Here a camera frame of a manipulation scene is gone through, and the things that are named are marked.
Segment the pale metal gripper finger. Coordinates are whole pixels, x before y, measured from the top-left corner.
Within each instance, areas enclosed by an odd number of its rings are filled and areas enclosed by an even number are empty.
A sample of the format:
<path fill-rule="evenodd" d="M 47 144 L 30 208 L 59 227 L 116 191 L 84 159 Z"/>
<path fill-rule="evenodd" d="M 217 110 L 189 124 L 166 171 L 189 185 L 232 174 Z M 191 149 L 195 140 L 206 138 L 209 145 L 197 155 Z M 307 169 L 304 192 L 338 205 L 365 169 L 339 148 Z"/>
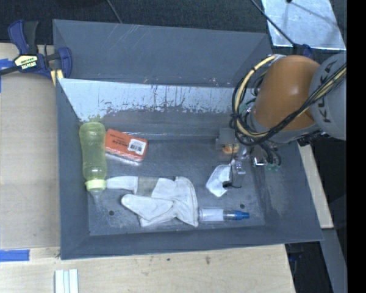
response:
<path fill-rule="evenodd" d="M 241 188 L 243 180 L 246 176 L 246 170 L 240 161 L 235 161 L 232 165 L 232 186 L 233 188 Z"/>

